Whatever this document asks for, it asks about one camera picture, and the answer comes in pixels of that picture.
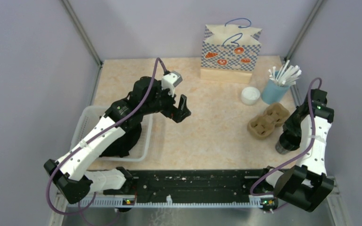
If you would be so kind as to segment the white cup lid stack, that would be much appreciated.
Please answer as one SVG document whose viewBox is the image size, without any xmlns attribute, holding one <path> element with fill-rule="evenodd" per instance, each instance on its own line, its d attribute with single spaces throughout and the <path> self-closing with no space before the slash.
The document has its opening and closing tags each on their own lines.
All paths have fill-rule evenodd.
<svg viewBox="0 0 362 226">
<path fill-rule="evenodd" d="M 255 87 L 246 87 L 241 91 L 240 99 L 242 103 L 246 105 L 254 105 L 258 101 L 260 95 L 259 89 Z"/>
</svg>

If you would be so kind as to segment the stack of dark cups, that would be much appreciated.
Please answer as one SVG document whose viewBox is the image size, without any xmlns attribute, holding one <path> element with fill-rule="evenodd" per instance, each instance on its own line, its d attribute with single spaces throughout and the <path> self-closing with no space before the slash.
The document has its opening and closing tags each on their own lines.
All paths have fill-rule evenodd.
<svg viewBox="0 0 362 226">
<path fill-rule="evenodd" d="M 282 133 L 278 142 L 275 145 L 275 149 L 280 154 L 287 154 L 295 151 L 299 148 L 301 138 L 293 136 L 291 134 Z"/>
</svg>

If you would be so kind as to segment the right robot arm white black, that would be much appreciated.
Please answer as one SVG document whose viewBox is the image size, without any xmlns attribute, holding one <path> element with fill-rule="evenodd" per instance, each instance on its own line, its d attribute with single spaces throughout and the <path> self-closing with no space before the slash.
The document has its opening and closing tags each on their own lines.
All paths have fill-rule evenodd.
<svg viewBox="0 0 362 226">
<path fill-rule="evenodd" d="M 312 89 L 310 96 L 284 122 L 275 146 L 278 151 L 300 150 L 295 165 L 257 181 L 261 193 L 272 192 L 276 198 L 307 212 L 314 211 L 334 187 L 325 167 L 326 139 L 334 110 L 327 107 L 326 91 Z"/>
</svg>

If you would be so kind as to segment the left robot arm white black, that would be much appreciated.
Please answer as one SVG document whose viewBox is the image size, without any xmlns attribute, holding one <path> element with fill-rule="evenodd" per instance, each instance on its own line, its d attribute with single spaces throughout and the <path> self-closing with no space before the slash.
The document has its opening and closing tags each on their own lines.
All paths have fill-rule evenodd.
<svg viewBox="0 0 362 226">
<path fill-rule="evenodd" d="M 134 83 L 127 97 L 115 101 L 104 112 L 94 128 L 67 154 L 44 164 L 52 183 L 70 204 L 86 195 L 105 190 L 128 194 L 132 190 L 132 176 L 122 167 L 104 171 L 89 171 L 88 167 L 115 141 L 129 137 L 141 124 L 145 115 L 161 113 L 176 123 L 191 115 L 187 97 L 181 95 L 175 107 L 175 88 L 182 82 L 176 72 L 161 80 L 141 77 Z"/>
</svg>

